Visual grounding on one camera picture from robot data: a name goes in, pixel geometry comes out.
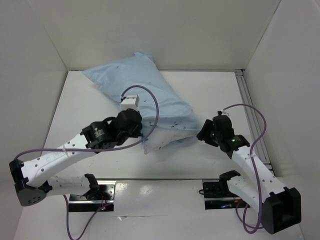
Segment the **white pillow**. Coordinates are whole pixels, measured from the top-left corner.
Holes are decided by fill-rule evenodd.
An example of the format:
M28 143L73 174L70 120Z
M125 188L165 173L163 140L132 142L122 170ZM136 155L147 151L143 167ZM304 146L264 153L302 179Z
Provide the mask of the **white pillow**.
M142 143L144 154L158 151L171 142L180 141L195 136L198 130L155 128Z

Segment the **light blue pillowcase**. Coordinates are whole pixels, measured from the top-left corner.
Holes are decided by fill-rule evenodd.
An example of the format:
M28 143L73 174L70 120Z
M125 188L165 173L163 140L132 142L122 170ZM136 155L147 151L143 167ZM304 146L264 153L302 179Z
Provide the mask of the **light blue pillowcase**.
M82 73L115 102L121 102L121 95L137 95L138 111L147 132L156 119L158 128L196 132L201 128L191 105L174 91L150 55L135 52L131 57L91 67Z

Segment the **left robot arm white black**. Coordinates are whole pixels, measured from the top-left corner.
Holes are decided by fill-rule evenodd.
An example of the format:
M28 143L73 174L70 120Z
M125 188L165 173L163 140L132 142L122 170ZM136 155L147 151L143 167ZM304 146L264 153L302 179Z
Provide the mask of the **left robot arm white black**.
M94 199L100 186L93 174L76 177L58 177L57 174L101 150L114 150L128 138L142 136L141 131L142 116L129 108L120 111L116 117L92 122L66 144L36 159L14 159L9 168L20 205L32 206L53 195L72 194Z

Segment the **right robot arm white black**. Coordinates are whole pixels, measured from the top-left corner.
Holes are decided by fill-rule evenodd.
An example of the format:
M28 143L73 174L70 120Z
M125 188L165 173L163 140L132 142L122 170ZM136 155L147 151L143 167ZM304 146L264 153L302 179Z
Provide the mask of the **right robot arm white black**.
M207 119L197 139L219 148L241 169L219 176L218 190L223 196L240 197L258 214L258 221L275 234L302 221L301 194L287 187L255 155L243 135L236 135L230 118L218 115Z

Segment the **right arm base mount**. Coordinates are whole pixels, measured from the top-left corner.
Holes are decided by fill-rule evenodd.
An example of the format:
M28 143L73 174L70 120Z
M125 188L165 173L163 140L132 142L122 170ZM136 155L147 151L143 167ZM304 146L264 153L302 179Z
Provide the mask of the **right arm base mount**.
M206 210L224 210L244 208L246 203L233 193L222 189L220 183L215 181L203 181L202 188L198 191L204 199L204 208Z

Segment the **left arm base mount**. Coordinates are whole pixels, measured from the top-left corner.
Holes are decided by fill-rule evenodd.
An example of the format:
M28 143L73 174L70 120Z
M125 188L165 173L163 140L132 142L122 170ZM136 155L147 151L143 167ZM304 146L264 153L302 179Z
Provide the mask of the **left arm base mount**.
M71 194L68 199L68 211L70 213L94 213L98 208L100 212L113 212L116 191L116 181L109 179L97 179L98 193L92 199Z

